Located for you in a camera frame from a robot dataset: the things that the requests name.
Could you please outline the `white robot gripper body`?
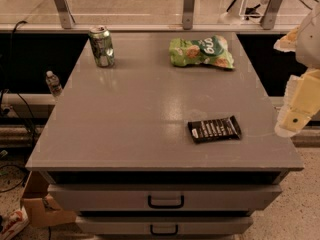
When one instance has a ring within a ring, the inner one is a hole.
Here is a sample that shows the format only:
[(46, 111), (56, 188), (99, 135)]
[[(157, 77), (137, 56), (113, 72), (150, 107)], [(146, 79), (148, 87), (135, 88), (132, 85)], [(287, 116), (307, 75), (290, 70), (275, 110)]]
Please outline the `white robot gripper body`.
[(312, 9), (299, 26), (296, 60), (308, 68), (320, 68), (320, 4)]

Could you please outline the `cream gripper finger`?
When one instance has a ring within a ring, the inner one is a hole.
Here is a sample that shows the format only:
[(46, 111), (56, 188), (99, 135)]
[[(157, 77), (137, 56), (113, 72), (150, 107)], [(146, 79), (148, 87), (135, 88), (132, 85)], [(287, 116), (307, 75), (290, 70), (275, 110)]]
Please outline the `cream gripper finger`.
[(291, 75), (283, 102), (274, 130), (287, 138), (298, 134), (320, 111), (320, 70), (308, 68), (301, 76)]
[(299, 27), (295, 27), (285, 36), (278, 39), (273, 48), (281, 52), (294, 52), (296, 50), (297, 33)]

